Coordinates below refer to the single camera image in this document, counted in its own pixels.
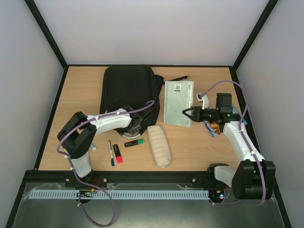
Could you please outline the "pale green book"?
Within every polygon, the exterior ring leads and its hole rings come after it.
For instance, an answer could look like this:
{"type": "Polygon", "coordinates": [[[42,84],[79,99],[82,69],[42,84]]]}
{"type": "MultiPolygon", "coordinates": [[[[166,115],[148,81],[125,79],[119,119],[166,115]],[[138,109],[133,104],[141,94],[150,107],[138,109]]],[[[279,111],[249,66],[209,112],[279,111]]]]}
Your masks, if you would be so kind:
{"type": "Polygon", "coordinates": [[[166,81],[164,97],[165,124],[191,127],[191,119],[182,113],[193,105],[193,81],[166,81]]]}

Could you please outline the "dog picture book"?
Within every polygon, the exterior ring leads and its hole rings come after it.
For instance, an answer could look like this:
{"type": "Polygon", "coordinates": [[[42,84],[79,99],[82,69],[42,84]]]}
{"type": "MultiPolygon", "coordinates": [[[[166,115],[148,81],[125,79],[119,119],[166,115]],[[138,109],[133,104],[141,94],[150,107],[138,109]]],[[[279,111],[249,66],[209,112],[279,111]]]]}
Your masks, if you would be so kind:
{"type": "MultiPolygon", "coordinates": [[[[240,117],[242,114],[238,111],[238,109],[232,104],[232,113],[233,114],[238,114],[240,117]]],[[[220,127],[216,123],[210,123],[209,121],[203,121],[206,129],[208,130],[209,134],[211,137],[217,137],[220,136],[223,132],[220,131],[220,127]]],[[[245,127],[247,126],[247,121],[245,118],[242,120],[242,125],[241,125],[241,131],[245,131],[245,127]]],[[[226,123],[223,127],[223,131],[225,133],[228,133],[228,130],[236,130],[237,132],[240,132],[239,129],[239,121],[232,121],[230,123],[226,123]]]]}

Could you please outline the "beige ribbed pencil case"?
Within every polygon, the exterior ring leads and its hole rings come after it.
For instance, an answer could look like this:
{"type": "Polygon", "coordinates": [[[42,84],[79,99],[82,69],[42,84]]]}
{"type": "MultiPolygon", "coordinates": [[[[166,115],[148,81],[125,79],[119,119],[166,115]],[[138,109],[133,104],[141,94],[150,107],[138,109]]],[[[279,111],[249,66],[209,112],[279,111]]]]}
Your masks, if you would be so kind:
{"type": "Polygon", "coordinates": [[[159,125],[149,126],[147,134],[156,165],[162,169],[171,165],[171,152],[162,128],[159,125]]]}

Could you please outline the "black student backpack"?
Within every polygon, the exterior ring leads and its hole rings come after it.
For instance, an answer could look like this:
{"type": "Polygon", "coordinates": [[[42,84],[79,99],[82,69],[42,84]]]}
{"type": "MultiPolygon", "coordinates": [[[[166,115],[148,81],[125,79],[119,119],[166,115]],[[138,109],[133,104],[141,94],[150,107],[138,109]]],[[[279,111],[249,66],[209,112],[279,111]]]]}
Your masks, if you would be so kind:
{"type": "MultiPolygon", "coordinates": [[[[111,66],[104,72],[99,113],[112,112],[127,105],[138,110],[144,108],[148,101],[153,100],[148,126],[155,125],[160,111],[159,95],[164,84],[164,78],[156,75],[150,67],[111,66]]],[[[140,135],[137,137],[122,135],[121,129],[116,131],[127,139],[140,137],[140,135]]]]}

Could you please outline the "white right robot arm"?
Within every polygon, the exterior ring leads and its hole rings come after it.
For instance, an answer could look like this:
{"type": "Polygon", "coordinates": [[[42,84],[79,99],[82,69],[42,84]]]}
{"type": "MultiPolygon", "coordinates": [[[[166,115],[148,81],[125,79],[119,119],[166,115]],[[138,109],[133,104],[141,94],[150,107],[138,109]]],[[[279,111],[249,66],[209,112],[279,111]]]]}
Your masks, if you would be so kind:
{"type": "Polygon", "coordinates": [[[215,108],[209,107],[206,94],[198,93],[197,99],[202,106],[185,109],[183,114],[195,122],[217,124],[239,160],[236,170],[228,165],[214,165],[214,170],[207,174],[208,183],[212,186],[221,182],[227,184],[239,200],[270,199],[276,167],[272,161],[265,160],[250,140],[241,115],[233,112],[232,95],[218,93],[215,108]]]}

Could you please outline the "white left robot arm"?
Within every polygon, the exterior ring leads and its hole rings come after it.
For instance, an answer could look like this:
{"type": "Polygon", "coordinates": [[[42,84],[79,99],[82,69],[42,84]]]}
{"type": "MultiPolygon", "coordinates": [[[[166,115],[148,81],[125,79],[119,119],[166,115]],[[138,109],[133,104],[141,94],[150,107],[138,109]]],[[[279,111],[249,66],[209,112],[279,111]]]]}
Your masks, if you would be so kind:
{"type": "Polygon", "coordinates": [[[57,152],[68,158],[78,177],[84,178],[92,172],[89,149],[97,135],[121,129],[122,133],[137,137],[143,129],[143,122],[150,119],[151,115],[149,105],[138,110],[127,105],[100,115],[77,112],[58,133],[57,152]]]}

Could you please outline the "green black highlighter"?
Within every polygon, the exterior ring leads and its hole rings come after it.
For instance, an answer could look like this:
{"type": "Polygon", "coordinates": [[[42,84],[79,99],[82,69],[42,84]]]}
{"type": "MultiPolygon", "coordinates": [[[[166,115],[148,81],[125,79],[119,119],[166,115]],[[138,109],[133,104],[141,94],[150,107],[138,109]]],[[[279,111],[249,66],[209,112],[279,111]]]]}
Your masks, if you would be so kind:
{"type": "Polygon", "coordinates": [[[131,147],[131,146],[135,146],[135,145],[139,145],[139,144],[143,144],[143,143],[145,143],[145,140],[143,138],[141,138],[141,139],[133,140],[130,142],[126,142],[126,143],[124,143],[124,146],[131,147]]]}

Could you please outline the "pink black highlighter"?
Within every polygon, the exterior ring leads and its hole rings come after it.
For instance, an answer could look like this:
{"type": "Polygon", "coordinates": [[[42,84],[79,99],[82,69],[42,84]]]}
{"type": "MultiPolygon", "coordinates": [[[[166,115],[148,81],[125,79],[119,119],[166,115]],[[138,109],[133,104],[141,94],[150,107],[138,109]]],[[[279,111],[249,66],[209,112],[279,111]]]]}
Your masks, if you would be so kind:
{"type": "Polygon", "coordinates": [[[123,163],[123,159],[122,159],[122,156],[121,156],[121,153],[120,153],[120,150],[119,150],[119,147],[117,144],[114,144],[113,145],[113,149],[114,149],[114,153],[115,153],[115,157],[116,157],[116,161],[118,164],[121,164],[123,163]]]}

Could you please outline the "blue white marker pen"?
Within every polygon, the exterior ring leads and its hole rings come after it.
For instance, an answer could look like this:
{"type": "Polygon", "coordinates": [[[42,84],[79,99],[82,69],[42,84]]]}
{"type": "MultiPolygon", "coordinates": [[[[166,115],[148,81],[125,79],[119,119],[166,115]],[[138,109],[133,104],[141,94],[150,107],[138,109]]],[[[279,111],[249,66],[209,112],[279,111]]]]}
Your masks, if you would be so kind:
{"type": "Polygon", "coordinates": [[[110,158],[111,158],[111,166],[115,166],[111,141],[108,141],[108,144],[109,144],[109,152],[110,152],[110,158]]]}

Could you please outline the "white green glue stick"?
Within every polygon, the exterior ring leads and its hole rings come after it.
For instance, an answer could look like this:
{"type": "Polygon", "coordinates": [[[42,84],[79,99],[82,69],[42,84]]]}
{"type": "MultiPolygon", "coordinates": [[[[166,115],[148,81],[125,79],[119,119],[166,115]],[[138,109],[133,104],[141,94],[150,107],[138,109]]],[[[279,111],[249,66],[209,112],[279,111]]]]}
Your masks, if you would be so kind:
{"type": "Polygon", "coordinates": [[[90,145],[90,147],[91,147],[91,149],[92,149],[93,151],[96,151],[96,150],[97,150],[97,148],[95,147],[95,145],[94,145],[93,143],[90,145]]]}

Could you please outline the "black enclosure frame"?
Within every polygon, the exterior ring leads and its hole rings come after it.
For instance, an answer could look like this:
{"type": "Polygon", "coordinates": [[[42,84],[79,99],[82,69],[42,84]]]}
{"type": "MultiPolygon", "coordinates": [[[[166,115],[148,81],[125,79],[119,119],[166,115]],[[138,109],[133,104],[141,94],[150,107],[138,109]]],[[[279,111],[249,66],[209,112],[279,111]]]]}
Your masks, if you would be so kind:
{"type": "MultiPolygon", "coordinates": [[[[8,218],[8,222],[6,227],[11,228],[17,220],[17,213],[21,205],[21,195],[24,193],[25,186],[27,183],[34,182],[34,183],[55,183],[55,182],[63,182],[63,177],[70,174],[68,171],[39,171],[38,167],[42,160],[43,149],[46,146],[47,137],[50,132],[51,124],[53,123],[55,111],[57,109],[57,105],[59,102],[59,98],[62,93],[62,89],[64,86],[65,79],[67,77],[68,69],[71,68],[71,65],[68,65],[59,50],[45,20],[43,19],[42,14],[40,13],[36,3],[33,0],[27,0],[26,5],[30,10],[31,14],[33,15],[35,21],[39,25],[41,31],[43,32],[44,36],[46,37],[49,45],[51,46],[52,50],[55,52],[56,57],[58,58],[60,64],[63,68],[63,74],[60,80],[59,88],[57,90],[57,94],[55,97],[55,101],[53,103],[51,113],[47,122],[47,126],[42,138],[42,142],[38,151],[38,155],[34,164],[34,168],[25,172],[23,177],[21,186],[17,193],[15,202],[13,204],[10,216],[8,218]]],[[[238,82],[239,78],[237,76],[237,69],[241,65],[242,61],[244,60],[245,56],[247,55],[248,51],[250,50],[252,44],[256,40],[259,32],[263,28],[264,24],[266,23],[267,19],[271,15],[272,11],[274,10],[275,6],[277,5],[276,0],[270,0],[266,4],[262,14],[260,15],[256,25],[254,26],[253,30],[251,31],[245,45],[243,46],[240,54],[238,55],[235,63],[232,66],[229,66],[229,73],[231,75],[231,79],[234,82],[238,82]]],[[[191,177],[202,177],[202,180],[198,181],[195,186],[196,187],[206,187],[207,186],[207,175],[209,171],[96,171],[97,177],[105,176],[107,177],[108,183],[131,183],[131,184],[186,184],[190,183],[191,177]]]]}

